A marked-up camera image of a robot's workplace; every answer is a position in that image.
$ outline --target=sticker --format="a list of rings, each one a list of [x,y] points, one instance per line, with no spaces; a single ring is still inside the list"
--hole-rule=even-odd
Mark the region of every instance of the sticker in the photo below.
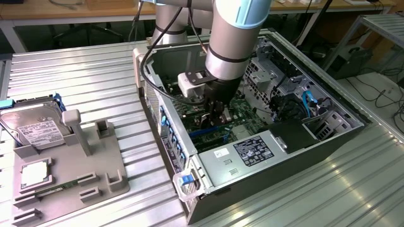
[[[274,157],[274,154],[260,136],[234,145],[247,166],[254,166]]]
[[[55,141],[63,140],[63,135],[55,121],[31,124],[19,127],[18,130],[34,146],[46,145]]]
[[[215,155],[216,155],[216,158],[220,158],[220,157],[223,157],[224,155],[228,155],[228,154],[230,154],[227,148],[223,148],[223,149],[220,149],[220,150],[216,150],[216,151],[214,151],[214,153],[215,153]]]

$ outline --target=hard drive label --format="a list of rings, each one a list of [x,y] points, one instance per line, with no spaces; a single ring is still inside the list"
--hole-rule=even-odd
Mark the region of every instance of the hard drive label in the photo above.
[[[18,130],[34,146],[46,145],[63,140],[63,135],[55,121],[22,126]]]
[[[234,147],[247,166],[254,166],[255,164],[274,157],[274,153],[271,152],[260,136],[236,143]]]

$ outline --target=metal rack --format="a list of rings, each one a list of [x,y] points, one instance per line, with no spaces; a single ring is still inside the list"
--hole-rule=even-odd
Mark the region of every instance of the metal rack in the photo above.
[[[404,16],[399,14],[362,15],[354,22],[335,51],[327,57],[326,62],[323,64],[324,70],[330,68],[336,56],[348,44],[350,39],[354,36],[360,25],[367,26],[374,32],[378,32],[384,38],[390,39],[402,48],[404,48]]]

